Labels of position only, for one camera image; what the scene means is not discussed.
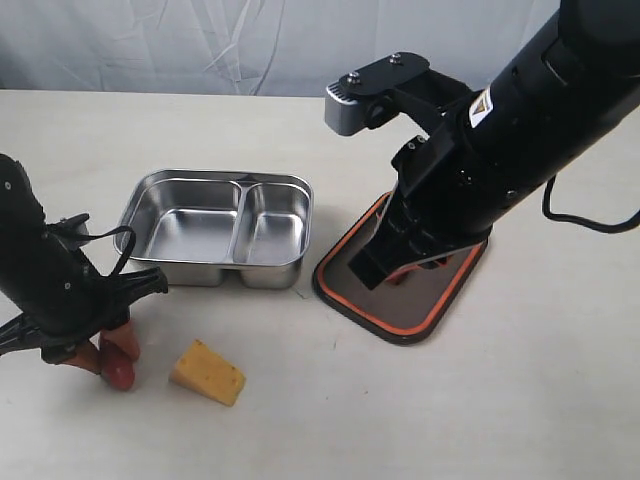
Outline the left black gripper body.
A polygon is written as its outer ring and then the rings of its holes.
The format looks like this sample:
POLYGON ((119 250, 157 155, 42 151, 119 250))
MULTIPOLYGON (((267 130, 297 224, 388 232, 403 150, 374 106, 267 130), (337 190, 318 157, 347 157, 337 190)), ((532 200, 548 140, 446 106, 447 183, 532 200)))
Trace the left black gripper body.
POLYGON ((115 276, 89 275, 76 286, 12 291, 21 313, 1 326, 3 355, 38 349, 49 364, 76 357, 90 338, 129 320, 129 307, 155 293, 166 294, 168 281, 158 267, 115 276))

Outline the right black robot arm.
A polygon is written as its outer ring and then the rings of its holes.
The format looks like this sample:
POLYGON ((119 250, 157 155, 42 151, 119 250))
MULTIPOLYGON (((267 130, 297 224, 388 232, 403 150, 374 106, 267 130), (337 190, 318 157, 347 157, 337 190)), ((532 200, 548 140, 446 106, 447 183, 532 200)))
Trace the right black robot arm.
POLYGON ((382 115, 409 115, 425 140, 392 164, 398 180, 367 244, 350 260, 374 288, 395 271, 483 242, 494 223, 639 104, 639 5, 564 1, 480 92, 417 55, 380 60, 340 81, 382 115))

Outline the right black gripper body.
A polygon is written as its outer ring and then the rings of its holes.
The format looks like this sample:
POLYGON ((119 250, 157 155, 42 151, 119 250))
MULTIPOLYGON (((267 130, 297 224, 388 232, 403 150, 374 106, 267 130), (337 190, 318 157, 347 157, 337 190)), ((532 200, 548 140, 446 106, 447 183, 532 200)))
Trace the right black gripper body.
POLYGON ((370 290, 403 267, 481 243, 499 217, 499 176, 466 134, 413 138, 391 164, 396 186, 374 233, 348 263, 370 290))

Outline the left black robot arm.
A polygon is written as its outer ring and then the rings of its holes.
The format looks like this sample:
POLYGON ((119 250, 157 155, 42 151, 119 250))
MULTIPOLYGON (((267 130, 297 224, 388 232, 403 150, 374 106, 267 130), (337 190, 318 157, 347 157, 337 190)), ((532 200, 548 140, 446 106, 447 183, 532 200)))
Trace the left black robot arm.
POLYGON ((93 241, 88 214, 49 223, 22 164, 1 158, 1 291, 20 310, 1 327, 1 352, 37 349, 44 362, 98 373, 100 353, 91 339, 102 335, 131 360, 140 356, 130 307, 167 293, 158 267, 125 272, 136 244, 134 230, 118 226, 125 246, 113 270, 101 274, 82 248, 93 241))

